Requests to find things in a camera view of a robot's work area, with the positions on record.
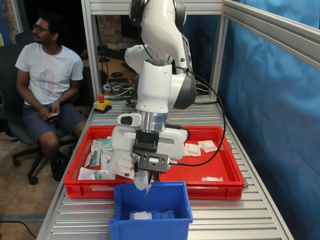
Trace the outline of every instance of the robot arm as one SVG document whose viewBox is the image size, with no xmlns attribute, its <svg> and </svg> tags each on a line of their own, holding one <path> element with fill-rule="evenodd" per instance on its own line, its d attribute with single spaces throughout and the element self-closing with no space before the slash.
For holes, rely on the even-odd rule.
<svg viewBox="0 0 320 240">
<path fill-rule="evenodd" d="M 153 59 L 173 60 L 177 67 L 192 70 L 188 39 L 180 32 L 186 21 L 186 8 L 182 3 L 172 0 L 133 0 L 130 5 L 131 21 L 141 26 L 141 37 Z M 128 48 L 126 63 L 138 74 L 144 60 L 150 58 L 143 45 Z M 169 107 L 186 109 L 195 102 L 196 82 L 193 75 L 176 70 L 172 76 Z"/>
<path fill-rule="evenodd" d="M 141 25 L 152 59 L 143 45 L 126 51 L 127 64 L 140 73 L 135 83 L 138 101 L 134 113 L 118 117 L 111 146 L 136 154 L 139 171 L 165 173 L 169 158 L 179 160 L 184 154 L 187 132 L 166 128 L 168 107 L 186 109 L 196 98 L 194 77 L 180 69 L 172 74 L 172 59 L 177 67 L 192 68 L 188 40 L 179 31 L 186 10 L 175 4 L 177 17 L 172 0 L 132 0 L 130 6 L 130 18 Z"/>
</svg>

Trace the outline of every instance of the floor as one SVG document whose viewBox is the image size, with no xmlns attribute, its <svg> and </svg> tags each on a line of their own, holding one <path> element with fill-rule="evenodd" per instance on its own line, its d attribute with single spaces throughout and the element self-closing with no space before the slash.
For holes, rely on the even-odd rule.
<svg viewBox="0 0 320 240">
<path fill-rule="evenodd" d="M 85 116 L 89 115 L 88 110 L 82 113 Z M 4 132 L 0 133 L 0 218 L 12 218 L 13 215 L 18 215 L 18 218 L 25 217 L 23 215 L 44 216 L 59 184 L 52 179 L 49 162 L 42 160 L 45 165 L 37 175 L 39 182 L 37 185 L 30 185 L 27 173 L 36 154 L 19 158 L 22 164 L 14 167 L 12 155 L 30 146 L 19 141 L 10 142 L 13 139 L 15 138 L 7 136 Z M 67 154 L 69 147 L 63 146 L 60 151 Z M 41 220 L 24 223 L 33 235 L 38 235 L 42 226 Z M 1 240 L 34 240 L 26 227 L 20 223 L 0 223 L 0 234 Z"/>
</svg>

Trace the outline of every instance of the brick wall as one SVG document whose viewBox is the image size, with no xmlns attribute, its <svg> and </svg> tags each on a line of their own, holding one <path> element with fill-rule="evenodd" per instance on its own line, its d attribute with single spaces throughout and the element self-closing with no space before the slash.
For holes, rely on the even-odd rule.
<svg viewBox="0 0 320 240">
<path fill-rule="evenodd" d="M 11 0 L 2 0 L 3 9 L 5 14 L 6 23 L 9 30 L 10 40 L 13 44 L 16 43 L 15 36 L 19 33 L 16 24 L 16 19 L 14 15 L 14 10 L 12 8 Z"/>
<path fill-rule="evenodd" d="M 98 22 L 104 46 L 120 50 L 138 44 L 134 39 L 122 36 L 120 15 L 99 15 Z"/>
</svg>

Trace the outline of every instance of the denim shorts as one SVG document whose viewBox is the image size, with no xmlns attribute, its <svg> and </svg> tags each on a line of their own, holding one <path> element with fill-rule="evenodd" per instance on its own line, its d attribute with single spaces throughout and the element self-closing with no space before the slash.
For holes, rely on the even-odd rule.
<svg viewBox="0 0 320 240">
<path fill-rule="evenodd" d="M 49 109 L 50 113 L 52 104 L 46 104 L 44 106 Z M 35 143 L 41 135 L 47 132 L 56 133 L 56 127 L 64 130 L 68 134 L 73 134 L 75 127 L 79 123 L 87 121 L 85 116 L 71 103 L 60 105 L 60 114 L 54 122 L 43 120 L 35 107 L 26 104 L 23 106 L 22 116 L 26 130 Z"/>
</svg>

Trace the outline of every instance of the blue plastic box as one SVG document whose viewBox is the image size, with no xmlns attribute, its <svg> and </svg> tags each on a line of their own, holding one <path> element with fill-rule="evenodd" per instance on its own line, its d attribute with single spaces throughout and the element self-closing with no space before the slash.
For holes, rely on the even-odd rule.
<svg viewBox="0 0 320 240">
<path fill-rule="evenodd" d="M 147 194 L 133 183 L 118 185 L 114 201 L 111 240 L 187 240 L 193 217 L 185 182 L 153 182 Z M 131 212 L 144 211 L 152 219 L 129 220 Z"/>
</svg>

